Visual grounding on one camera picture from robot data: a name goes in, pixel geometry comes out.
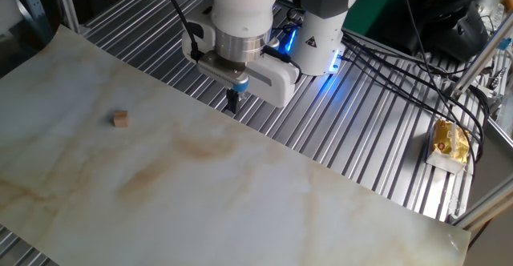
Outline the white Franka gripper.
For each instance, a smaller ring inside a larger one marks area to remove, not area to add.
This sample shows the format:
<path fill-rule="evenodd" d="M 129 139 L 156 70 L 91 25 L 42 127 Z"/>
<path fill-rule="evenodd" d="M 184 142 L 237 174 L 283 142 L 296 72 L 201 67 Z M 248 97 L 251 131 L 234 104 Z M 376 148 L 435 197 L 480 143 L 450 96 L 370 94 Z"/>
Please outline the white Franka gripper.
<path fill-rule="evenodd" d="M 212 8 L 194 10 L 186 16 L 191 34 L 182 35 L 182 51 L 203 75 L 226 89 L 226 110 L 237 113 L 237 99 L 245 92 L 275 107 L 286 106 L 295 90 L 299 70 L 274 56 L 270 30 L 255 37 L 240 38 L 219 30 L 212 21 Z"/>

